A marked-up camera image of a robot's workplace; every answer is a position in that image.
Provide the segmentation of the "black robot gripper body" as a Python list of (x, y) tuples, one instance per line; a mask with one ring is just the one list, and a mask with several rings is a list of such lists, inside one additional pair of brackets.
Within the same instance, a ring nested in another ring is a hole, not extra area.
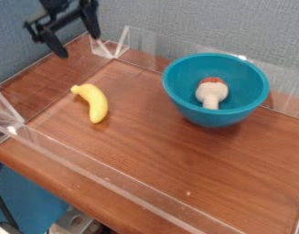
[(80, 17), (80, 7), (87, 4), (96, 4), (98, 0), (39, 0), (42, 12), (23, 23), (28, 30), (32, 40), (36, 43), (44, 43), (40, 36), (44, 30), (55, 33)]

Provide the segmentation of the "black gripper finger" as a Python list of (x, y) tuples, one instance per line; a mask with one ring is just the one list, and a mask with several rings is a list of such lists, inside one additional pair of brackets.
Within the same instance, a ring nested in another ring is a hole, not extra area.
[(44, 42), (48, 45), (50, 49), (52, 50), (52, 52), (62, 59), (67, 59), (68, 58), (68, 53), (67, 53), (67, 50), (66, 50), (59, 38), (56, 37), (56, 35), (50, 30), (44, 30), (42, 32), (42, 37), (43, 37)]
[(102, 35), (96, 9), (96, 4), (87, 4), (80, 7), (82, 21), (94, 39), (99, 39)]

